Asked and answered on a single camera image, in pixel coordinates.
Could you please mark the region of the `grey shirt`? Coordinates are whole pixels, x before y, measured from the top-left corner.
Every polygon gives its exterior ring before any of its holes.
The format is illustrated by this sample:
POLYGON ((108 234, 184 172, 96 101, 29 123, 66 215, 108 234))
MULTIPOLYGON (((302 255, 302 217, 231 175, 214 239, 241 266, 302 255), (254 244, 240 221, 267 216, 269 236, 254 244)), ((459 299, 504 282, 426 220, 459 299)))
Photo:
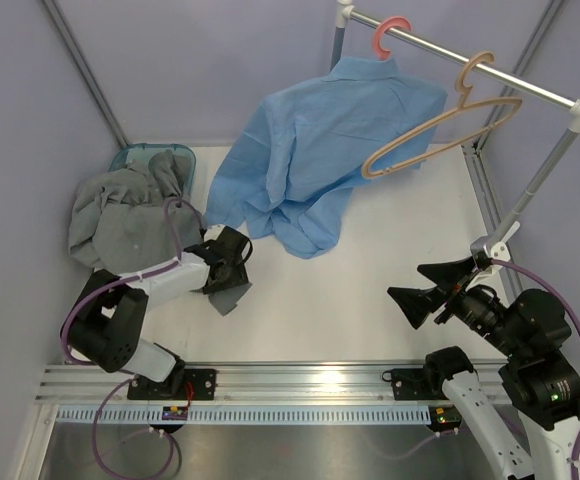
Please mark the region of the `grey shirt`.
POLYGON ((68 229, 70 255, 119 276, 148 270, 201 243, 209 224, 183 189, 170 151, 86 181, 68 229))

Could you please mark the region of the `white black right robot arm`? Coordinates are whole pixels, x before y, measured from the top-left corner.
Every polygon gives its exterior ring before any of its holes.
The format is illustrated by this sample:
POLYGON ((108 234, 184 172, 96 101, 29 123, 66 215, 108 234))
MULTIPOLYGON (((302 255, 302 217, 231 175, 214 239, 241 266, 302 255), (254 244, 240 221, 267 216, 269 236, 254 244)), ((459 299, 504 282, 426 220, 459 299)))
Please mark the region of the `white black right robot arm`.
POLYGON ((409 324, 457 318, 505 356, 502 386, 517 410, 524 450, 486 401, 458 346, 429 353, 425 391, 449 400, 501 479, 580 479, 580 320, 547 281, 510 261, 468 257, 421 264, 429 289, 390 287, 409 324))

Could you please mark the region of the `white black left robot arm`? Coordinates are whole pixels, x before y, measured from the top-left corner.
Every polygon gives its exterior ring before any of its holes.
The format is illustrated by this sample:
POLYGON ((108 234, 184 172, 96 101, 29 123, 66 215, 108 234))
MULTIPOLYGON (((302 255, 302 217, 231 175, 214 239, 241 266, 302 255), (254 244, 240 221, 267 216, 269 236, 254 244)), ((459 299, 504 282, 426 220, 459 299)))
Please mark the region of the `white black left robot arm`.
POLYGON ((95 271, 61 327, 66 357, 132 375, 130 400, 212 400, 215 370, 190 368, 176 353, 143 339, 144 320, 150 310, 189 292, 229 314, 251 286, 246 263, 252 253, 246 235, 215 225, 201 243, 148 270, 125 276, 95 271))

